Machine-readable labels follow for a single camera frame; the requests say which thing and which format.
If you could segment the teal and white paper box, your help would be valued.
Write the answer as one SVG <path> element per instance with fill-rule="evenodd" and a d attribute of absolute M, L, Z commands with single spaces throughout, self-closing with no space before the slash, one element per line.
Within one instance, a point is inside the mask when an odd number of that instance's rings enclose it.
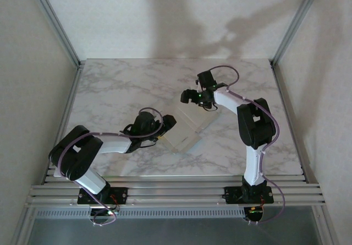
<path fill-rule="evenodd" d="M 218 116 L 195 104 L 184 104 L 173 100 L 164 107 L 162 113 L 172 115 L 176 124 L 161 137 L 161 142 L 174 154 L 184 154 L 200 139 L 200 132 L 207 128 Z"/>

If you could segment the lit controller board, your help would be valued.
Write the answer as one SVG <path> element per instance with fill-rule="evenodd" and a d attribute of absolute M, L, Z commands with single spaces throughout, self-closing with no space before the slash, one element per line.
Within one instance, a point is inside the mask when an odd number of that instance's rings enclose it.
<path fill-rule="evenodd" d="M 245 218 L 251 221 L 260 221 L 263 217 L 263 206 L 248 206 L 244 208 Z"/>
<path fill-rule="evenodd" d="M 90 210 L 90 217 L 109 217 L 113 216 L 113 214 L 118 214 L 120 211 L 120 207 L 118 205 L 112 206 L 111 208 L 92 208 Z"/>

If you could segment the aluminium frame cross rails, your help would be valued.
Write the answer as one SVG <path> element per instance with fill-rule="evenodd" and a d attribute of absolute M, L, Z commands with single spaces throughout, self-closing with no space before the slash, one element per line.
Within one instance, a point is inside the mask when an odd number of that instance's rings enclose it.
<path fill-rule="evenodd" d="M 274 206 L 324 205 L 322 189 L 304 176 L 270 176 Z M 241 176 L 108 176 L 112 187 L 127 187 L 127 207 L 216 207 L 225 206 L 225 187 L 241 185 Z M 27 206 L 77 206 L 79 187 L 67 179 L 47 176 L 42 185 L 31 186 Z"/>

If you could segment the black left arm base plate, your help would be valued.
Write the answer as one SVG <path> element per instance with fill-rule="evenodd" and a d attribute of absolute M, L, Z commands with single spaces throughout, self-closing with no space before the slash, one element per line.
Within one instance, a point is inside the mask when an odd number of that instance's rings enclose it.
<path fill-rule="evenodd" d="M 125 205 L 128 197 L 128 188 L 126 187 L 111 187 L 102 190 L 98 194 L 93 195 L 102 204 L 105 205 Z M 87 191 L 80 189 L 77 203 L 79 205 L 98 204 Z"/>

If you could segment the aluminium side rail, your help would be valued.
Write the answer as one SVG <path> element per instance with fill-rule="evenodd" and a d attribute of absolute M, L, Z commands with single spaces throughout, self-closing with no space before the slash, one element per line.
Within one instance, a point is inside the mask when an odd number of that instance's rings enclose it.
<path fill-rule="evenodd" d="M 271 65 L 271 69 L 272 69 L 272 72 L 273 72 L 274 79 L 276 81 L 276 85 L 277 85 L 277 88 L 278 88 L 280 99 L 281 99 L 283 107 L 284 107 L 284 112 L 285 112 L 285 116 L 286 116 L 286 119 L 287 119 L 290 135 L 291 135 L 292 140 L 294 142 L 295 149 L 296 149 L 299 161 L 300 161 L 302 174 L 305 177 L 305 182 L 306 183 L 312 183 L 314 180 L 311 178 L 311 173 L 310 173 L 310 170 L 309 170 L 309 168 L 310 168 L 309 163 L 307 162 L 307 160 L 305 158 L 302 157 L 301 150 L 300 150 L 300 147 L 299 147 L 299 143 L 298 143 L 297 137 L 296 137 L 294 129 L 293 129 L 292 118 L 291 118 L 290 111 L 289 111 L 288 98 L 286 98 L 286 96 L 285 96 L 284 89 L 283 89 L 283 83 L 280 81 L 280 78 L 279 78 L 279 74 L 278 74 L 279 69 L 276 66 L 274 66 L 272 62 L 271 62 L 270 65 Z"/>
<path fill-rule="evenodd" d="M 70 114 L 72 111 L 72 107 L 74 104 L 74 100 L 76 97 L 77 89 L 79 86 L 79 82 L 80 82 L 80 78 L 81 78 L 84 66 L 85 66 L 85 61 L 82 61 L 75 72 L 73 83 L 70 87 L 68 99 L 65 104 L 65 108 L 64 108 L 63 115 L 62 115 L 62 118 L 59 123 L 58 132 L 57 132 L 53 146 L 56 146 L 65 135 L 65 131 L 67 129 L 67 125 L 69 122 Z"/>

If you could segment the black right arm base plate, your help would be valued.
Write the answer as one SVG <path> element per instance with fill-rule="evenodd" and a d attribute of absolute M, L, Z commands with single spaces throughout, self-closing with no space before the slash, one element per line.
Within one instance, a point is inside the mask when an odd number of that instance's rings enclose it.
<path fill-rule="evenodd" d="M 274 198 L 272 189 L 269 186 L 264 187 L 225 187 L 222 198 L 226 204 L 273 204 Z"/>

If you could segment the aluminium frame post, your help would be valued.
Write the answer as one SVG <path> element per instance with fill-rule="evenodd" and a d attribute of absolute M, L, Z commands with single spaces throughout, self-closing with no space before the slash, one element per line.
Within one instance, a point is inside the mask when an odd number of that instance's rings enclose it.
<path fill-rule="evenodd" d="M 299 5 L 298 10 L 296 11 L 289 27 L 287 28 L 284 34 L 284 37 L 282 38 L 274 56 L 270 60 L 271 68 L 273 70 L 275 70 L 275 67 L 278 65 L 279 61 L 283 58 L 286 50 L 288 49 L 300 25 L 305 19 L 313 2 L 314 0 L 302 0 L 301 4 Z"/>
<path fill-rule="evenodd" d="M 50 0 L 37 0 L 39 7 L 42 9 L 44 15 L 51 28 L 53 29 L 55 35 L 57 36 L 59 42 L 61 43 L 63 49 L 67 53 L 69 59 L 75 68 L 79 69 L 81 65 L 81 60 L 77 55 L 72 43 L 69 40 L 67 33 L 64 30 L 54 8 L 52 7 Z"/>

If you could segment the aluminium frame leg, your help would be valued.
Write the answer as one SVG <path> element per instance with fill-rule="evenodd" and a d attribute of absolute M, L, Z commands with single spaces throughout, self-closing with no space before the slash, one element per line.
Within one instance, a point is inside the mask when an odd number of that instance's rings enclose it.
<path fill-rule="evenodd" d="M 332 219 L 326 206 L 313 206 L 312 211 L 322 245 L 340 245 Z"/>
<path fill-rule="evenodd" d="M 25 207 L 22 210 L 10 245 L 28 245 L 36 215 L 36 208 Z"/>

